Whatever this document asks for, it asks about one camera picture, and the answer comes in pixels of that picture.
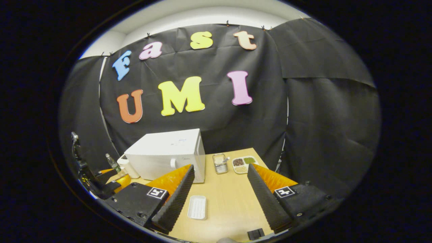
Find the foam letter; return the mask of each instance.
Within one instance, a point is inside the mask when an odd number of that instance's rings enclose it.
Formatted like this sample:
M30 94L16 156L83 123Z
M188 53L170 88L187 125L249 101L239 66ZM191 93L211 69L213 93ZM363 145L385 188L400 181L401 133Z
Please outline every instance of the foam letter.
M209 48L213 45L212 33L206 32L196 32L191 35L191 47L192 49L203 49Z
M126 123L134 123L141 120L143 116L143 105L141 103L141 95L143 94L143 90L135 90L131 93L133 97L133 101L135 102L135 114L129 114L129 110L127 108L127 99L129 98L128 94L121 95L117 98L118 107L120 108L120 116Z
M128 72L129 68L125 66L129 66L130 60L128 56L131 54L131 51L126 51L117 61L114 62L112 65L113 68L117 71L118 78L117 80L120 81Z
M234 89L234 99L232 104L235 106L246 105L252 102L252 98L248 95L248 87L246 86L246 76L248 75L245 71L233 71L227 73L227 76L231 78L232 88Z
M177 111L181 113L186 99L186 111L196 112L204 110L206 106L201 102L200 83L200 77L189 77L184 81L181 91L177 89L172 81L160 83L158 88L162 91L163 100L161 114L165 116L175 113L175 110L171 107L171 102Z
M255 50L257 48L257 45L251 44L251 40L253 39L253 35L248 35L246 31L240 31L234 34L235 37L238 37L238 43L241 47L243 47L246 50Z
M143 48L143 52L140 54L140 59L145 60L147 58L156 58L162 54L161 52L162 42L153 42L146 45Z

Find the microwave door handle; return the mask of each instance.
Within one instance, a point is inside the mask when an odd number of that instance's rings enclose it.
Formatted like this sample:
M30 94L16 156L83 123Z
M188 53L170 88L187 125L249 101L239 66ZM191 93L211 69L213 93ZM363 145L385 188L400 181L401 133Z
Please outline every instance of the microwave door handle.
M171 168L173 168L173 169L177 169L177 166L176 166L176 164L175 164L175 159L174 159L174 158L171 159L171 161L170 161L170 165L171 165Z

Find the pink letter i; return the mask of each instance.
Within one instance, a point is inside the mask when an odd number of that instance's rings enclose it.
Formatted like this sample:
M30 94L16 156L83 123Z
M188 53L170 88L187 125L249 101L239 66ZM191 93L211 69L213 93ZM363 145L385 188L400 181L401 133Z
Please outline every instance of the pink letter i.
M234 89L234 99L232 104L235 106L246 105L252 102L252 97L248 95L248 87L246 86L246 76L248 75L245 71L233 71L227 73L227 76L231 78L232 88Z

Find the green food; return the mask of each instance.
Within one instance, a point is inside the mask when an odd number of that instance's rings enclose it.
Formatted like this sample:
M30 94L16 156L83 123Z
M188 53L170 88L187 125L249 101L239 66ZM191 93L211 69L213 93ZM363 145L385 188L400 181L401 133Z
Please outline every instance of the green food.
M243 159L246 164L252 164L255 163L255 160L253 158L244 158Z

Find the white wall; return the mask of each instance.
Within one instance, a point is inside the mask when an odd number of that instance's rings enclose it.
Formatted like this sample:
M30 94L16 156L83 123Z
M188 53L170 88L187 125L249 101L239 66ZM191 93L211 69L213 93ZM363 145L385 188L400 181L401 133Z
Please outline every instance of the white wall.
M147 33L199 24L222 23L266 29L286 21L309 17L276 0L164 0L136 12L108 30L81 58L110 52L142 39Z

